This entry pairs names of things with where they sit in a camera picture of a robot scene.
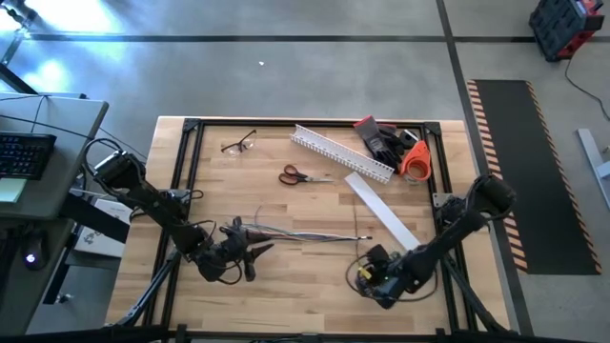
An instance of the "white paper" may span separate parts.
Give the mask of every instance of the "white paper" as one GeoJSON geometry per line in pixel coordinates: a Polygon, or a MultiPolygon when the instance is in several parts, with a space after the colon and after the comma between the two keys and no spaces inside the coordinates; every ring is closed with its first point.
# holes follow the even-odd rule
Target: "white paper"
{"type": "MultiPolygon", "coordinates": [[[[132,210],[127,206],[110,200],[97,199],[94,205],[99,210],[130,224],[132,210]]],[[[90,228],[83,228],[74,249],[80,252],[98,253],[106,256],[121,257],[125,244],[90,228]]]]}
{"type": "Polygon", "coordinates": [[[390,230],[394,238],[407,251],[415,249],[419,245],[417,238],[405,227],[400,219],[390,210],[390,208],[379,198],[371,187],[358,175],[352,172],[345,177],[345,181],[352,187],[352,190],[364,201],[366,206],[381,220],[383,225],[390,230]]]}

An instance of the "safety glasses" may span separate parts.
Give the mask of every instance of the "safety glasses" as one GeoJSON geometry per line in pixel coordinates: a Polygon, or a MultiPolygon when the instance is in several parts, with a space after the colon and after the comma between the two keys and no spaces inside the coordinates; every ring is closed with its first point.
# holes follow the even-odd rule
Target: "safety glasses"
{"type": "Polygon", "coordinates": [[[254,146],[254,142],[256,142],[256,130],[250,131],[250,133],[246,134],[239,142],[221,148],[220,152],[227,153],[231,156],[237,156],[242,152],[251,149],[254,146]]]}

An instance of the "gray floor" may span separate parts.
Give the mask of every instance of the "gray floor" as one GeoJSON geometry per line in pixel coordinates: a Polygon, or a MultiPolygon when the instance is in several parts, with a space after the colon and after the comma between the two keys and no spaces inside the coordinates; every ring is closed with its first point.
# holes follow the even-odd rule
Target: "gray floor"
{"type": "MultiPolygon", "coordinates": [[[[445,0],[454,35],[528,36],[535,1],[445,0]]],[[[39,10],[44,32],[124,34],[442,35],[433,1],[76,1],[87,18],[39,10]]],[[[606,28],[600,35],[610,35],[606,28]]],[[[534,44],[457,45],[466,78],[533,83],[601,264],[610,268],[610,211],[575,129],[610,144],[595,102],[548,64],[534,44]]],[[[610,44],[587,44],[570,73],[610,103],[610,44]]],[[[159,115],[463,119],[444,43],[85,43],[26,40],[10,68],[39,91],[84,92],[111,104],[103,127],[147,151],[159,115]]],[[[101,158],[99,151],[96,157],[101,158]]],[[[41,306],[31,333],[103,324],[115,273],[74,269],[64,305],[41,306]]],[[[607,341],[610,276],[532,276],[520,281],[537,335],[607,341]]]]}

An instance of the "wooden table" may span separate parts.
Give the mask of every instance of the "wooden table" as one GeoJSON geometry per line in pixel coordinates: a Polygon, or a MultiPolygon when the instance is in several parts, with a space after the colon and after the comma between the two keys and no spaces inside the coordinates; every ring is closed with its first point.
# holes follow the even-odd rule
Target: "wooden table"
{"type": "MultiPolygon", "coordinates": [[[[146,176],[157,188],[168,188],[171,183],[183,120],[158,119],[146,176]]],[[[464,194],[476,177],[467,133],[460,121],[440,121],[440,125],[454,192],[464,194]]],[[[254,149],[237,157],[220,152],[222,144],[238,141],[251,129],[206,127],[194,186],[205,196],[193,202],[192,221],[213,219],[222,224],[240,215],[244,222],[253,222],[256,210],[262,206],[257,217],[261,224],[294,232],[345,235],[353,235],[357,229],[358,235],[374,237],[373,241],[360,243],[360,253],[377,243],[388,250],[399,250],[389,231],[343,180],[352,171],[291,142],[289,134],[294,128],[257,127],[254,149]],[[332,177],[336,182],[285,186],[278,182],[277,175],[287,163],[309,175],[332,177]]],[[[367,153],[354,130],[313,130],[367,153]]],[[[185,166],[190,165],[190,156],[187,152],[185,166]]],[[[397,176],[388,185],[366,177],[365,180],[421,242],[435,236],[425,185],[409,185],[397,176]]],[[[181,187],[184,184],[185,172],[181,187]]],[[[159,234],[160,229],[151,219],[140,218],[132,224],[107,322],[122,317],[148,286],[159,234]]],[[[214,239],[223,239],[223,234],[216,232],[214,239]]],[[[463,246],[472,287],[498,322],[508,327],[489,233],[481,230],[471,234],[463,246]]],[[[440,277],[433,296],[420,302],[399,303],[386,311],[346,285],[344,273],[355,255],[354,242],[278,242],[256,260],[256,280],[242,280],[234,286],[208,283],[195,264],[183,261],[171,327],[187,324],[190,331],[208,332],[373,334],[425,334],[434,333],[435,328],[448,329],[440,277]]],[[[235,277],[233,271],[225,275],[227,280],[235,277]]],[[[432,286],[433,282],[428,282],[413,296],[427,293],[432,286]]],[[[455,289],[459,321],[465,323],[461,296],[455,289]]],[[[164,294],[162,289],[157,298],[157,323],[164,294]]]]}

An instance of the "desk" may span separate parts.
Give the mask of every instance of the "desk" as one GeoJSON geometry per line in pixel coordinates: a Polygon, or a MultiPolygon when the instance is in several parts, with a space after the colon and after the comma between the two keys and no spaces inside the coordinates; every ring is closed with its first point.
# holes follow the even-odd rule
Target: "desk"
{"type": "MultiPolygon", "coordinates": [[[[26,96],[18,93],[0,93],[0,99],[26,96]]],[[[41,97],[0,101],[0,114],[33,120],[41,97]]],[[[104,101],[49,97],[42,99],[37,122],[95,136],[106,114],[104,101]]],[[[29,132],[31,123],[0,118],[0,130],[29,132]]],[[[57,219],[71,184],[83,161],[87,139],[68,132],[34,126],[36,133],[57,136],[55,150],[43,177],[29,181],[16,204],[0,204],[0,230],[15,227],[25,219],[49,219],[37,223],[49,237],[50,259],[45,268],[32,272],[16,256],[0,308],[0,335],[25,333],[31,317],[55,271],[57,261],[71,234],[73,222],[57,219]]]]}
{"type": "MultiPolygon", "coordinates": [[[[247,125],[248,118],[241,120],[247,125]]],[[[183,121],[180,117],[158,119],[147,165],[147,179],[157,188],[167,188],[171,183],[183,121]]],[[[459,121],[441,121],[440,125],[452,185],[456,193],[464,194],[476,177],[464,125],[459,121]]],[[[241,215],[245,222],[252,222],[256,209],[264,205],[258,216],[258,221],[264,224],[291,231],[354,234],[356,216],[358,235],[370,234],[375,238],[361,243],[360,253],[375,243],[382,243],[388,249],[399,247],[343,181],[351,170],[291,142],[289,134],[294,128],[256,127],[258,135],[253,150],[237,158],[220,152],[222,143],[236,142],[251,129],[206,126],[194,184],[205,196],[193,202],[192,221],[206,218],[224,223],[241,215]],[[276,178],[286,163],[294,163],[310,175],[328,174],[336,182],[284,186],[276,178]]],[[[366,153],[352,129],[313,130],[366,153]]],[[[190,154],[187,152],[186,156],[185,166],[188,166],[190,154]]],[[[186,176],[182,176],[184,185],[186,176]]],[[[388,185],[368,178],[366,181],[420,241],[427,242],[434,236],[425,185],[409,186],[397,177],[388,185]]],[[[148,286],[159,233],[158,226],[148,218],[138,218],[133,223],[107,322],[122,317],[148,286]]],[[[214,238],[220,239],[221,235],[217,232],[214,238]]],[[[464,250],[471,285],[498,322],[508,327],[489,233],[481,230],[469,236],[464,250]]],[[[344,272],[354,257],[353,242],[278,243],[256,261],[254,282],[242,281],[234,286],[206,283],[194,264],[183,261],[171,327],[187,324],[189,331],[220,333],[424,334],[434,333],[435,328],[447,329],[442,285],[424,301],[396,304],[385,311],[345,284],[344,272]]],[[[235,275],[229,273],[226,279],[232,277],[235,275]]],[[[417,295],[431,287],[429,282],[417,295]]],[[[162,289],[154,323],[159,322],[164,294],[162,289]]],[[[460,323],[465,322],[462,307],[458,309],[460,323]]]]}

